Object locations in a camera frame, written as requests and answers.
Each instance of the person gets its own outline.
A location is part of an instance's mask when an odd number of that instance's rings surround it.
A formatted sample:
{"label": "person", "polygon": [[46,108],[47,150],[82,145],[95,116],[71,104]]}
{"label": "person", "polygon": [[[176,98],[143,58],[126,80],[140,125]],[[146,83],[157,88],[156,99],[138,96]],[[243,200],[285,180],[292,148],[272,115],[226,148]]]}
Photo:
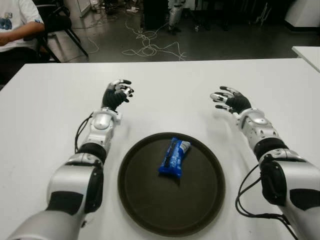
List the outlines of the person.
{"label": "person", "polygon": [[44,30],[44,22],[32,0],[1,0],[0,89],[24,64],[37,61],[36,40],[24,38]]}
{"label": "person", "polygon": [[169,12],[169,24],[168,24],[168,31],[172,35],[176,35],[177,33],[181,32],[180,28],[177,27],[181,19],[181,15],[184,9],[184,5],[186,0],[174,0],[173,7]]}

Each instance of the black round tray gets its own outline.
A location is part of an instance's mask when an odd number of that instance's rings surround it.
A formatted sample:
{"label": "black round tray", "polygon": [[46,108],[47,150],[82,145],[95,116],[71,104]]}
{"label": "black round tray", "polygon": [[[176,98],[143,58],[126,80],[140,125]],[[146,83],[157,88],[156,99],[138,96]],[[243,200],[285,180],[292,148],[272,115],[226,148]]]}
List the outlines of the black round tray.
{"label": "black round tray", "polygon": [[[191,142],[180,179],[158,174],[171,138]],[[153,233],[183,237],[207,226],[225,197],[225,177],[216,156],[193,137],[165,132],[135,144],[123,159],[118,191],[131,218]]]}

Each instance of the person's arm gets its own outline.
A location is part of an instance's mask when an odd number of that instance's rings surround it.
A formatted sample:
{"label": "person's arm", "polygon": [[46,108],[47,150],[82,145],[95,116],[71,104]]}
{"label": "person's arm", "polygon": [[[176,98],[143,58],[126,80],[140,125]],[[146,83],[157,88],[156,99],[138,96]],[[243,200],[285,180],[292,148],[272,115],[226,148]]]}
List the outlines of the person's arm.
{"label": "person's arm", "polygon": [[40,33],[45,30],[45,25],[40,22],[29,22],[16,30],[0,33],[0,46],[4,46],[10,42],[23,39],[32,34]]}

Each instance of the robot finger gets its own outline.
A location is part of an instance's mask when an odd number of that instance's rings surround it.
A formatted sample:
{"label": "robot finger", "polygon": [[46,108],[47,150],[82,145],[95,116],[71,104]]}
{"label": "robot finger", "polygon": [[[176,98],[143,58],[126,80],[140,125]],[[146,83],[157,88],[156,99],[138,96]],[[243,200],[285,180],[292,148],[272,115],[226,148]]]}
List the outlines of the robot finger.
{"label": "robot finger", "polygon": [[125,95],[130,96],[134,92],[134,90],[131,87],[127,87],[125,90],[122,89],[122,91],[125,93]]}
{"label": "robot finger", "polygon": [[222,96],[222,95],[216,94],[216,93],[211,93],[210,98],[212,98],[212,100],[216,103],[226,103],[228,100],[228,97]]}
{"label": "robot finger", "polygon": [[240,93],[238,90],[235,90],[235,89],[232,88],[232,87],[221,86],[220,89],[221,89],[221,90],[226,90],[226,91],[232,93],[233,95],[241,95],[241,93]]}
{"label": "robot finger", "polygon": [[228,111],[229,113],[234,113],[234,110],[232,107],[229,107],[229,106],[223,106],[223,105],[215,105],[215,108],[216,109],[223,109],[223,110],[226,110]]}
{"label": "robot finger", "polygon": [[127,87],[128,87],[128,86],[123,85],[123,84],[117,84],[117,85],[115,85],[114,89],[115,89],[115,91],[117,92],[117,91],[119,91],[120,89],[127,89]]}
{"label": "robot finger", "polygon": [[108,85],[108,88],[107,88],[107,89],[109,89],[109,90],[114,90],[118,85],[124,86],[124,84],[130,85],[130,84],[131,84],[131,81],[125,80],[125,79],[118,79],[118,80],[115,80],[115,81],[111,82],[111,83]]}
{"label": "robot finger", "polygon": [[234,97],[234,95],[232,95],[230,92],[217,91],[214,94],[222,95],[222,96],[227,97],[227,98],[233,98]]}
{"label": "robot finger", "polygon": [[129,86],[122,86],[122,87],[117,87],[116,89],[115,89],[115,94],[118,94],[118,93],[121,93],[121,92],[123,92],[123,93],[125,93],[125,95],[127,95],[127,96],[129,96],[129,95],[132,95],[132,93],[134,92],[134,90],[131,88],[131,87],[129,87]]}

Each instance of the black chair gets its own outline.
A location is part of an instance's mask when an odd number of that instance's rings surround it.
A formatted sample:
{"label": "black chair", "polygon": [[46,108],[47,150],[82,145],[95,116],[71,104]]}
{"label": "black chair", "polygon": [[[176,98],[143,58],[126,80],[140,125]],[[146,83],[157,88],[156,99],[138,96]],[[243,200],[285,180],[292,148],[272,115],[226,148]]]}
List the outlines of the black chair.
{"label": "black chair", "polygon": [[72,41],[78,46],[78,48],[88,57],[88,53],[81,46],[81,41],[76,33],[72,30],[72,22],[69,18],[70,11],[64,5],[63,0],[33,0],[34,4],[38,8],[39,14],[44,22],[45,32],[36,36],[40,46],[50,54],[50,56],[57,63],[61,61],[52,52],[48,46],[48,34],[53,32],[65,31]]}

